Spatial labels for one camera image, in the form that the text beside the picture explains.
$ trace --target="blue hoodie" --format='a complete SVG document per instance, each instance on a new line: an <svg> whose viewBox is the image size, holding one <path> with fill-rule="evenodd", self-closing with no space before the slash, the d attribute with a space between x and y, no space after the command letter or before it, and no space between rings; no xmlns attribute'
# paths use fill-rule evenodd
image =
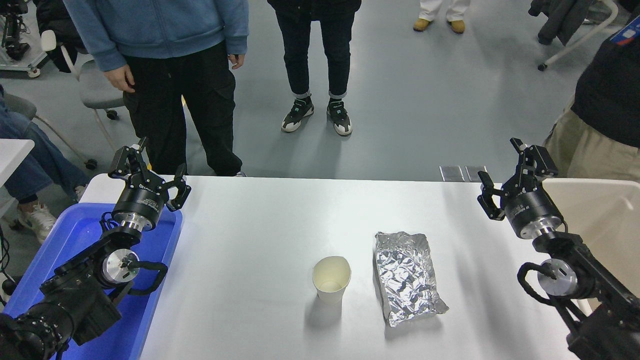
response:
<svg viewBox="0 0 640 360"><path fill-rule="evenodd" d="M248 0L64 0L86 49L102 71L126 64L122 55L166 59L226 41L245 54Z"/></svg>

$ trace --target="khaki pants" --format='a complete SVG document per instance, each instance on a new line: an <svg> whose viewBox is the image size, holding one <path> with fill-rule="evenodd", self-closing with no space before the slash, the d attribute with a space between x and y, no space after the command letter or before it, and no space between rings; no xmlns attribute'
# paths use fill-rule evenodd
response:
<svg viewBox="0 0 640 360"><path fill-rule="evenodd" d="M640 149L611 140L569 109L553 126L544 146L560 177L640 182Z"/></svg>

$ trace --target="black jacket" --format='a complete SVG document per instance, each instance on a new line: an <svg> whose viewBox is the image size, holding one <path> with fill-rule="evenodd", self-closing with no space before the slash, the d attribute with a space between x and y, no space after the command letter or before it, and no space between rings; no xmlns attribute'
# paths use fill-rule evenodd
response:
<svg viewBox="0 0 640 360"><path fill-rule="evenodd" d="M362 0L267 0L280 15L299 19L303 13L310 13L314 20L351 15L360 8Z"/></svg>
<svg viewBox="0 0 640 360"><path fill-rule="evenodd" d="M558 37L566 45L589 13L591 0L532 0L529 15L544 13L548 20L538 32L538 42L551 44Z"/></svg>
<svg viewBox="0 0 640 360"><path fill-rule="evenodd" d="M638 15L640 6L631 19ZM640 147L640 37L602 43L578 80L572 110L604 136Z"/></svg>
<svg viewBox="0 0 640 360"><path fill-rule="evenodd" d="M84 44L62 0L33 0L33 3L36 5L36 20L40 33L42 34L45 30L53 30L56 34L56 41L66 45L71 61L75 63L76 49L83 49ZM48 51L47 55L60 71L70 72L59 47Z"/></svg>

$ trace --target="paper cup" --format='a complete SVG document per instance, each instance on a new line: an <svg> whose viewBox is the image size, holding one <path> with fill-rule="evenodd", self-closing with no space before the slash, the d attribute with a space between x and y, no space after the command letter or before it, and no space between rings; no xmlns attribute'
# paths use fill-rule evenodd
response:
<svg viewBox="0 0 640 360"><path fill-rule="evenodd" d="M312 278L320 300L337 304L351 280L351 267L342 256L329 256L314 266Z"/></svg>

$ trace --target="black and white sneaker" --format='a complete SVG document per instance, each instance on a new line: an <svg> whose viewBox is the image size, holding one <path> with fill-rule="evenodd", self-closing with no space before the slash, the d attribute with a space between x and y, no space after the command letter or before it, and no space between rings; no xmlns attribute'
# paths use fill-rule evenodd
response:
<svg viewBox="0 0 640 360"><path fill-rule="evenodd" d="M311 96L305 99L296 99L293 102L293 107L287 116L282 119L282 131L291 133L298 130L302 120L311 116L314 113L314 105L311 102Z"/></svg>
<svg viewBox="0 0 640 360"><path fill-rule="evenodd" d="M342 136L351 134L351 119L344 109L344 101L330 101L326 107L326 113L331 118L336 133Z"/></svg>

